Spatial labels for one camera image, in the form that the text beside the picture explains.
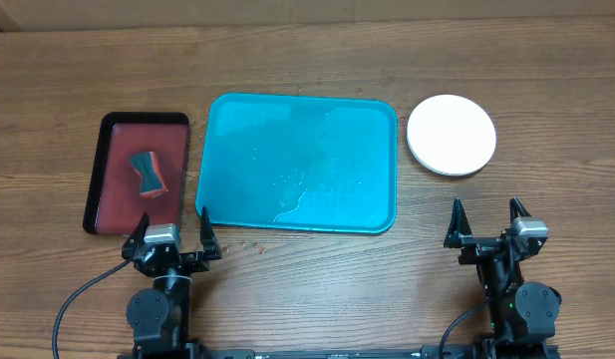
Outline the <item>white plate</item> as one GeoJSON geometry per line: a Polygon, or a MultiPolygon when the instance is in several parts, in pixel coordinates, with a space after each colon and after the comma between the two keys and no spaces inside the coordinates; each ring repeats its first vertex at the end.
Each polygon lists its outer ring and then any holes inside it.
{"type": "Polygon", "coordinates": [[[436,95],[416,105],[408,118],[406,138],[424,168],[448,177],[480,171],[497,145],[491,116],[476,102],[458,95],[436,95]]]}

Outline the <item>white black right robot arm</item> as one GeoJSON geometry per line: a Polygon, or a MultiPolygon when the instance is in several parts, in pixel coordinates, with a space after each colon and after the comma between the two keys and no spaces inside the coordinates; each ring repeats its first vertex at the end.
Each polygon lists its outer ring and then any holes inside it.
{"type": "Polygon", "coordinates": [[[461,252],[459,264],[476,267],[494,335],[503,342],[541,343],[555,335],[562,299],[550,286],[525,281],[520,262],[539,253],[549,230],[517,197],[509,201],[509,211],[510,225],[499,236],[476,237],[456,198],[444,246],[461,252]]]}

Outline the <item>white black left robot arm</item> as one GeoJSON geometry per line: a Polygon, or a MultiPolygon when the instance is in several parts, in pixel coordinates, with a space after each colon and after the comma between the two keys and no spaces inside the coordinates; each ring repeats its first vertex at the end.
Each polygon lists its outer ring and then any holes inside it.
{"type": "Polygon", "coordinates": [[[205,272],[222,256],[211,228],[208,211],[200,216],[201,251],[182,252],[178,227],[173,223],[151,225],[145,213],[124,243],[122,258],[153,286],[129,301],[127,321],[134,331],[134,358],[199,358],[209,350],[189,336],[191,276],[205,272]]]}

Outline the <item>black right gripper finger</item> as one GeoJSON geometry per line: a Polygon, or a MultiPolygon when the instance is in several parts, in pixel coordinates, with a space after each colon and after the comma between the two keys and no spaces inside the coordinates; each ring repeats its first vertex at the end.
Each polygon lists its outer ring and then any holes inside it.
{"type": "Polygon", "coordinates": [[[516,223],[530,217],[530,213],[517,196],[509,200],[509,217],[510,223],[516,223]]]}
{"type": "Polygon", "coordinates": [[[456,197],[453,202],[452,216],[444,247],[464,247],[472,241],[470,229],[461,199],[456,197]]]}

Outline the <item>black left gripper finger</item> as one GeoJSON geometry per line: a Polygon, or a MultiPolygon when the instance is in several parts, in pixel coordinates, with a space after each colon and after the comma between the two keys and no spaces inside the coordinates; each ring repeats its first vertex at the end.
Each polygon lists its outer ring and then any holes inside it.
{"type": "Polygon", "coordinates": [[[203,255],[205,257],[221,256],[221,248],[212,230],[209,213],[205,206],[201,209],[199,241],[203,247],[203,255]]]}
{"type": "Polygon", "coordinates": [[[145,234],[150,226],[150,216],[144,212],[136,228],[122,247],[122,259],[134,259],[138,250],[145,245],[145,234]]]}

